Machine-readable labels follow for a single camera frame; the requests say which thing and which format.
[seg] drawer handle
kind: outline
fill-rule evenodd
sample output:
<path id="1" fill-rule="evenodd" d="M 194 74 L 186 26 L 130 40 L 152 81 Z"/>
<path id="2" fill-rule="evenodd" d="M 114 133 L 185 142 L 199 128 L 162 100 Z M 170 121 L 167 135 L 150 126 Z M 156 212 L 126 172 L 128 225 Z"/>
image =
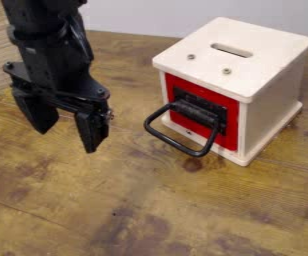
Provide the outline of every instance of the drawer handle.
<path id="1" fill-rule="evenodd" d="M 170 146 L 173 146 L 174 148 L 177 148 L 179 151 L 182 151 L 183 153 L 186 153 L 187 155 L 193 156 L 193 157 L 203 157 L 211 150 L 213 147 L 213 143 L 217 137 L 217 134 L 219 132 L 219 121 L 218 118 L 213 119 L 213 133 L 210 135 L 210 138 L 206 141 L 206 144 L 203 146 L 203 148 L 201 149 L 201 151 L 195 151 L 190 148 L 187 148 L 186 146 L 183 146 L 178 141 L 175 141 L 174 139 L 171 139 L 170 137 L 167 137 L 164 134 L 162 134 L 159 131 L 156 131 L 150 124 L 152 123 L 152 121 L 168 110 L 175 108 L 175 104 L 177 102 L 168 103 L 166 104 L 159 110 L 156 110 L 146 119 L 144 121 L 144 129 L 146 131 L 155 136 L 158 139 L 160 139 L 163 142 L 166 142 Z"/>

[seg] white wall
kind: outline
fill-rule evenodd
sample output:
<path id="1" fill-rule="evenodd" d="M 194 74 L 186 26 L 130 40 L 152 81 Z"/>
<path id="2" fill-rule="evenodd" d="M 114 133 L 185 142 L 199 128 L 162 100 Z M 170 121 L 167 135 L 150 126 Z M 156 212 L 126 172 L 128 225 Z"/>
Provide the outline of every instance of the white wall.
<path id="1" fill-rule="evenodd" d="M 88 0 L 87 29 L 183 37 L 225 16 L 308 35 L 308 0 Z"/>

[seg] wooden floor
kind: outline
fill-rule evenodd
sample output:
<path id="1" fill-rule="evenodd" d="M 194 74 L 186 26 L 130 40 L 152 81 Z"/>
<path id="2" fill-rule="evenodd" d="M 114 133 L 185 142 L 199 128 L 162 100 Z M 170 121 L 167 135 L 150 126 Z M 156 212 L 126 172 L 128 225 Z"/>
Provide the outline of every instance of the wooden floor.
<path id="1" fill-rule="evenodd" d="M 70 114 L 40 136 L 0 96 L 0 255 L 308 256 L 308 63 L 303 111 L 242 168 L 143 131 L 162 105 L 151 58 L 177 39 L 88 37 L 115 111 L 96 154 Z"/>

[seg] white wooden box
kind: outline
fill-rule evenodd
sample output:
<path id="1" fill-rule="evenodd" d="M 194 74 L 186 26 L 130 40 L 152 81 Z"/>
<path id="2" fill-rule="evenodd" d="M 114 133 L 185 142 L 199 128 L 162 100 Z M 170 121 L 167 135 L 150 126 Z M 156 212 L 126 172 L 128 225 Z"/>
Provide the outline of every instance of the white wooden box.
<path id="1" fill-rule="evenodd" d="M 229 117 L 235 120 L 227 127 L 231 146 L 215 142 L 211 150 L 238 165 L 250 163 L 301 110 L 306 54 L 308 37 L 217 18 L 152 60 L 160 71 L 164 103 L 170 101 L 168 83 L 185 83 L 205 96 L 210 92 L 237 102 L 238 110 Z M 171 113 L 162 121 L 197 143 L 206 143 L 198 130 L 177 123 Z"/>

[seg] red panel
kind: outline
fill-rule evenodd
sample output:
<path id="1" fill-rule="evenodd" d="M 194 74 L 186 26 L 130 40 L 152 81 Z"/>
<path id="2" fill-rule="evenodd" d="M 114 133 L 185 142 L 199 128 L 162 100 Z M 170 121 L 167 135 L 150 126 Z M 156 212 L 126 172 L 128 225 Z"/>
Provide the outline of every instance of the red panel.
<path id="1" fill-rule="evenodd" d="M 238 101 L 234 99 L 207 90 L 206 88 L 198 86 L 187 82 L 186 80 L 166 74 L 166 83 L 167 83 L 167 94 L 168 94 L 168 101 L 174 101 L 174 94 L 173 88 L 179 87 L 187 92 L 195 94 L 197 96 L 202 97 L 203 99 L 214 102 L 218 105 L 222 105 L 227 108 L 227 127 L 226 127 L 226 135 L 218 134 L 215 143 L 221 145 L 223 148 L 235 151 L 237 144 L 238 144 L 238 108 L 239 104 Z M 186 129 L 191 130 L 202 137 L 209 138 L 211 134 L 210 128 L 205 127 L 203 125 L 195 123 L 193 120 L 182 116 L 175 112 L 170 112 L 171 121 L 183 126 Z"/>

